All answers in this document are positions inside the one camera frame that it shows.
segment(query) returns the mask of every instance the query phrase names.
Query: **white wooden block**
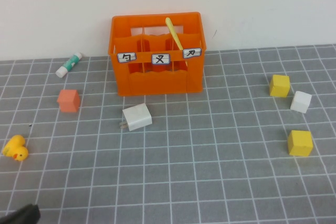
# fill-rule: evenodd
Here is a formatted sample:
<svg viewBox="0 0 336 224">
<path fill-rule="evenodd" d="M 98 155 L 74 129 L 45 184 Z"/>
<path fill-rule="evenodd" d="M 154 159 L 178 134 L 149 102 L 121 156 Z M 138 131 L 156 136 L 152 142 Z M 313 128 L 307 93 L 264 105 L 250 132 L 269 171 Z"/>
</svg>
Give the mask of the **white wooden block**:
<svg viewBox="0 0 336 224">
<path fill-rule="evenodd" d="M 310 101 L 311 101 L 311 94 L 296 91 L 290 109 L 301 113 L 306 113 Z"/>
</svg>

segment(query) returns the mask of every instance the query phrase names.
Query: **black object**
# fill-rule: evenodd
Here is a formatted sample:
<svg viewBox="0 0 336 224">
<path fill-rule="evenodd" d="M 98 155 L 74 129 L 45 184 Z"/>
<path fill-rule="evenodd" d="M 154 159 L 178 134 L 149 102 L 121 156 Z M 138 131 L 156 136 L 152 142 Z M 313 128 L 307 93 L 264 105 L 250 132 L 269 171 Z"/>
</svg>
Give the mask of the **black object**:
<svg viewBox="0 0 336 224">
<path fill-rule="evenodd" d="M 0 224 L 36 224 L 41 214 L 37 205 L 29 204 L 0 218 Z"/>
</svg>

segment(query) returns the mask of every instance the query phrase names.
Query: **green label on glue stick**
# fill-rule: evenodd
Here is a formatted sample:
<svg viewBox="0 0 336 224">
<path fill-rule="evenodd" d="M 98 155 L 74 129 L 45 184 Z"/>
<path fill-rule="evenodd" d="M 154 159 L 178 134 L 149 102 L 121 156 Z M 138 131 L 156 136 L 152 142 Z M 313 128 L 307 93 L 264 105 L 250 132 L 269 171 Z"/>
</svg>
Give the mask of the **green label on glue stick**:
<svg viewBox="0 0 336 224">
<path fill-rule="evenodd" d="M 77 55 L 73 55 L 67 62 L 63 64 L 63 67 L 70 71 L 79 60 L 80 58 Z"/>
</svg>

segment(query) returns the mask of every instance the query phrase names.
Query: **chinese character label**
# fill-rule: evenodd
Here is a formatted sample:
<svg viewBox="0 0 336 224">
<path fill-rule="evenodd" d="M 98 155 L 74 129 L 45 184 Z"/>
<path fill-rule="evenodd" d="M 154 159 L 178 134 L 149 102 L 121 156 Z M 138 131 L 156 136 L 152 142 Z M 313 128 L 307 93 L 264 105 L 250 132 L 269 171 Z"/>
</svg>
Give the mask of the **chinese character label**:
<svg viewBox="0 0 336 224">
<path fill-rule="evenodd" d="M 135 52 L 123 52 L 122 54 L 118 54 L 118 62 L 125 63 L 132 60 L 136 60 Z"/>
<path fill-rule="evenodd" d="M 183 49 L 183 58 L 191 58 L 195 56 L 200 56 L 202 54 L 201 48 L 188 48 L 188 49 Z"/>
<path fill-rule="evenodd" d="M 166 65 L 170 63 L 169 54 L 153 54 L 152 55 L 152 64 L 154 65 Z"/>
</svg>

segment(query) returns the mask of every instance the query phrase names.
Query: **yellow spoon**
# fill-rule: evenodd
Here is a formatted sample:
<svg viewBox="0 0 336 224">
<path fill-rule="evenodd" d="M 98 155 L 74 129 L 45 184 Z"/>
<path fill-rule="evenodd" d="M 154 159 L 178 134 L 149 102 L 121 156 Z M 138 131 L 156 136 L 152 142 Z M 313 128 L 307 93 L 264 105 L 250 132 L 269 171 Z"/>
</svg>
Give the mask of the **yellow spoon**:
<svg viewBox="0 0 336 224">
<path fill-rule="evenodd" d="M 179 50 L 183 50 L 183 47 L 182 47 L 181 42 L 179 40 L 179 37 L 177 36 L 174 25 L 173 25 L 172 21 L 170 20 L 170 18 L 166 18 L 166 25 L 167 25 L 170 33 L 172 34 L 173 39 L 175 40 L 177 46 L 179 47 Z"/>
</svg>

